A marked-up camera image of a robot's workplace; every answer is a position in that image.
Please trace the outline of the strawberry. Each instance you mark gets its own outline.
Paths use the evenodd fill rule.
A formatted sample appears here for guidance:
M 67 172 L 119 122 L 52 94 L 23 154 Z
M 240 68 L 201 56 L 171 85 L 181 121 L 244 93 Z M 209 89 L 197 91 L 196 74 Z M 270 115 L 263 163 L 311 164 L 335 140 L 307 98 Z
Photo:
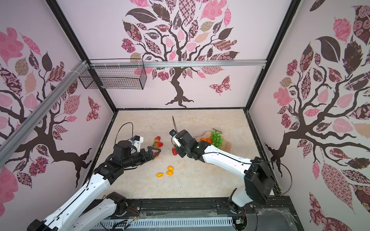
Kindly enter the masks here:
M 155 139 L 154 139 L 154 143 L 157 143 L 157 142 L 160 142 L 161 141 L 161 137 L 160 136 L 157 136 Z
M 155 142 L 154 144 L 153 144 L 153 147 L 155 147 L 155 148 L 161 148 L 163 146 L 163 143 L 162 142 Z
M 176 152 L 176 148 L 175 148 L 175 147 L 173 147 L 173 148 L 172 148 L 172 154 L 173 154 L 174 156 L 178 155 L 178 153 Z

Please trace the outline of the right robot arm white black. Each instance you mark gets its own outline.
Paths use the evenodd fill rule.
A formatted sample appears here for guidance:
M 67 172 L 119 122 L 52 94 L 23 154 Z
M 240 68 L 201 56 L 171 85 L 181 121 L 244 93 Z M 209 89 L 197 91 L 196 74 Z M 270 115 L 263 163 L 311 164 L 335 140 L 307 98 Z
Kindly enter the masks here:
M 252 202 L 267 204 L 275 179 L 268 163 L 262 158 L 232 155 L 206 141 L 197 141 L 186 130 L 171 130 L 169 134 L 180 157 L 212 164 L 243 178 L 244 187 L 235 189 L 226 204 L 233 213 L 240 213 L 241 208 Z

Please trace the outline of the black base frame rail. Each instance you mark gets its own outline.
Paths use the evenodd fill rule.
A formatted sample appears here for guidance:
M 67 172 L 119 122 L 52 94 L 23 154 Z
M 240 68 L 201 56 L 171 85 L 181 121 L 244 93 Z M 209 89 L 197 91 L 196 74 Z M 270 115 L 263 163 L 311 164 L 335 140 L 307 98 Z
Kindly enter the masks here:
M 101 201 L 94 200 L 85 213 L 99 205 Z M 226 197 L 127 199 L 126 202 L 128 210 L 125 215 L 111 215 L 103 220 L 228 217 L 233 220 L 234 231 L 302 231 L 304 229 L 293 203 L 287 196 L 274 196 L 266 205 L 252 202 L 241 208 L 238 214 L 233 213 L 226 205 L 228 202 Z

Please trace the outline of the aluminium rail back wall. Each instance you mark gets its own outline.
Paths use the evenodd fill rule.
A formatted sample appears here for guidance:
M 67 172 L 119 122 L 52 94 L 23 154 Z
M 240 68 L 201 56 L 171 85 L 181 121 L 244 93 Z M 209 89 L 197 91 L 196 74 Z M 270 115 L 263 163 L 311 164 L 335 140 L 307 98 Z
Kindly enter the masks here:
M 212 61 L 168 61 L 168 62 L 108 62 L 107 60 L 99 60 L 94 62 L 91 60 L 90 67 L 108 68 L 108 67 L 141 67 L 141 68 L 167 68 L 167 67 L 206 67 L 206 66 L 265 66 L 267 60 L 212 60 Z

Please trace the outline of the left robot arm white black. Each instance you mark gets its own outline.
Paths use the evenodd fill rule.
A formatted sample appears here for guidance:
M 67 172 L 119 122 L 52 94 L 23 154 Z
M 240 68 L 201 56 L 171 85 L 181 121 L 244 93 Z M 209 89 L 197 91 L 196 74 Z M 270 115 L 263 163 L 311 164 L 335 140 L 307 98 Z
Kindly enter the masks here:
M 161 153 L 160 148 L 140 147 L 140 141 L 120 141 L 113 153 L 100 164 L 90 179 L 59 209 L 44 220 L 34 220 L 29 231 L 68 231 L 74 228 L 89 230 L 95 224 L 111 216 L 127 213 L 126 198 L 119 193 L 109 194 L 101 203 L 85 213 L 86 208 L 104 190 L 109 188 L 126 170 L 132 170 Z

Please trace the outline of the green grape bunch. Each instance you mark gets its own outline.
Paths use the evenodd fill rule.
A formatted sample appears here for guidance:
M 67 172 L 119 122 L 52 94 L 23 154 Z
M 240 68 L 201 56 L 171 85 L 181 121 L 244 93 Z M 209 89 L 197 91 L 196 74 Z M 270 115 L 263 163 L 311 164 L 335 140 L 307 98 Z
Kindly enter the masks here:
M 216 129 L 213 129 L 213 131 L 211 132 L 212 145 L 214 145 L 216 148 L 220 148 L 223 144 L 224 138 L 222 134 L 223 133 L 221 131 Z

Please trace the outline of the aluminium rail wall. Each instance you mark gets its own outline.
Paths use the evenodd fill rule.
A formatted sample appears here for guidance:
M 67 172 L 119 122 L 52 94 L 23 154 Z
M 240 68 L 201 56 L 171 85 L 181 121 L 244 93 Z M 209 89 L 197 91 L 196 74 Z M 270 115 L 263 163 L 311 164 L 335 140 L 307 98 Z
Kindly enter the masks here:
M 108 62 L 107 60 L 99 60 L 94 62 L 91 60 L 90 67 L 108 68 L 108 67 L 141 67 L 141 68 L 167 68 L 167 67 L 206 67 L 206 66 L 265 66 L 267 60 L 212 60 L 212 61 L 168 61 L 168 62 Z
M 44 99 L 40 105 L 29 115 L 26 120 L 15 130 L 15 132 L 1 146 L 1 167 L 15 153 L 16 149 L 35 129 L 43 117 L 51 110 L 53 105 L 61 98 L 63 93 L 72 85 L 72 83 L 87 70 L 86 61 L 80 61 L 67 74 L 67 76 L 57 85 L 57 87 Z

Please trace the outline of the pink petal-shaped fruit bowl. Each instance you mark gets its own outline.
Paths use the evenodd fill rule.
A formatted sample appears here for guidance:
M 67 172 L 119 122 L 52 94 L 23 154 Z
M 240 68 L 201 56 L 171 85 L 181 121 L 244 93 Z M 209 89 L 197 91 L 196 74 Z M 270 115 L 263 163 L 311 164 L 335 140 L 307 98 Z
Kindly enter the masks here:
M 195 139 L 197 142 L 199 142 L 201 139 L 207 139 L 207 138 L 211 138 L 211 131 L 207 131 L 204 135 L 202 136 L 197 136 Z M 224 139 L 222 141 L 222 146 L 219 148 L 225 152 L 228 152 L 230 153 L 231 152 L 231 147 L 232 147 L 232 144 L 230 142 L 228 142 L 225 138 L 224 138 L 224 135 L 221 135 L 221 137 Z

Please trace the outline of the aluminium rail left wall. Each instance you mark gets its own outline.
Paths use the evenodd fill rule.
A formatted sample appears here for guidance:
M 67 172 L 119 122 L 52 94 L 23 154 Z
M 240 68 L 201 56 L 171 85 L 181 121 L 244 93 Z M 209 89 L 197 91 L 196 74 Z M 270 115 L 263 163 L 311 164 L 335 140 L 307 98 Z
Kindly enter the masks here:
M 67 74 L 67 76 L 57 85 L 57 87 L 44 99 L 40 105 L 29 115 L 26 120 L 15 130 L 15 132 L 1 146 L 1 167 L 15 153 L 16 149 L 35 129 L 43 117 L 51 110 L 53 105 L 61 98 L 63 93 L 72 85 L 72 83 L 87 70 L 86 61 L 80 61 Z

